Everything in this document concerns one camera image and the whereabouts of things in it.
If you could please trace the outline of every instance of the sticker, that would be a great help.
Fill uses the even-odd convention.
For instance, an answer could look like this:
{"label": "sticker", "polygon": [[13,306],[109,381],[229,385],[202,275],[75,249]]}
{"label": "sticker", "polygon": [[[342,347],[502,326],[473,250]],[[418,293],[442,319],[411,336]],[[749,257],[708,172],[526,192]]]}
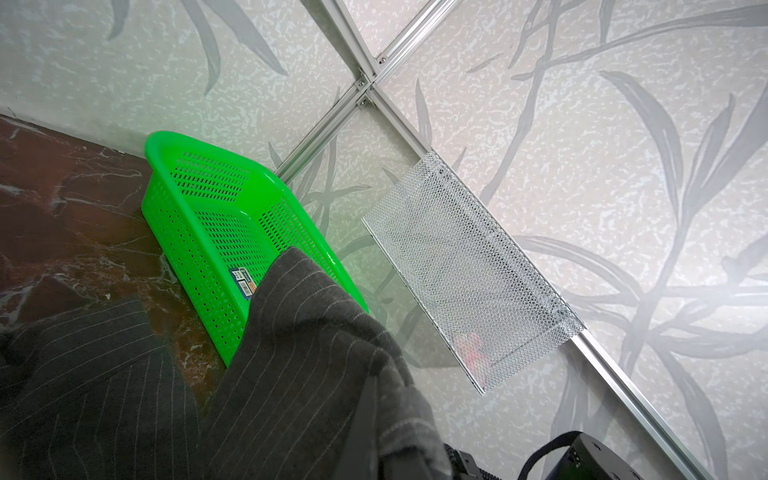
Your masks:
{"label": "sticker", "polygon": [[253,278],[248,273],[248,269],[244,266],[240,268],[230,268],[230,275],[240,288],[240,292],[245,297],[245,300],[250,300],[254,292],[256,292],[256,284],[253,282]]}

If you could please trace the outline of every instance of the green basket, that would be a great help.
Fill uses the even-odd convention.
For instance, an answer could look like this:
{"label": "green basket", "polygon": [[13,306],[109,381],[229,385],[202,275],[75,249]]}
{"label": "green basket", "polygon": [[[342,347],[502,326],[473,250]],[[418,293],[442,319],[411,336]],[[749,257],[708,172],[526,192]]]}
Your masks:
{"label": "green basket", "polygon": [[168,131],[151,134],[145,152],[154,172],[141,210],[227,366],[248,318],[248,293],[291,246],[368,310],[293,193],[265,167]]}

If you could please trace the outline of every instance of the pinstriped fabric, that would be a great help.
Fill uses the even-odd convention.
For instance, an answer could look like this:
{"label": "pinstriped fabric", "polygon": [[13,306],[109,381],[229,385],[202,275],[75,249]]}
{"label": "pinstriped fabric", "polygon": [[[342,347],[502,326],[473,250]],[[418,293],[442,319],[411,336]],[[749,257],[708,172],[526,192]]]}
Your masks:
{"label": "pinstriped fabric", "polygon": [[[254,294],[243,342],[212,399],[198,457],[204,476],[328,478],[369,375],[403,405],[401,391],[415,392],[392,336],[304,253],[287,250]],[[426,402],[419,407],[411,413],[433,425]],[[435,471],[448,471],[434,428],[422,440],[432,442],[425,450]],[[413,445],[400,437],[387,446]]]}
{"label": "pinstriped fabric", "polygon": [[194,398],[141,302],[0,334],[0,356],[0,441],[18,478],[190,478]]}

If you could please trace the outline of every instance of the red marble floor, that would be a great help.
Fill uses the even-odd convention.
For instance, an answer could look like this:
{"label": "red marble floor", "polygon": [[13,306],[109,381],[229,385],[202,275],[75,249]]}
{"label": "red marble floor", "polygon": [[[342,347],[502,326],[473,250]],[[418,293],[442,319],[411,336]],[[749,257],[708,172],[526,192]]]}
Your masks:
{"label": "red marble floor", "polygon": [[224,364],[141,214],[151,173],[0,115],[0,325],[138,295],[203,406]]}

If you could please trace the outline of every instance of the wire mesh basket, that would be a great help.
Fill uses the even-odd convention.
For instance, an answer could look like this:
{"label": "wire mesh basket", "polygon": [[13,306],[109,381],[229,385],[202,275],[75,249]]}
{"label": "wire mesh basket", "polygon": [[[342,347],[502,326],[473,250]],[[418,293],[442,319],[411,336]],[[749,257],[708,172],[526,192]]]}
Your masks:
{"label": "wire mesh basket", "polygon": [[584,329],[435,152],[362,221],[481,395]]}

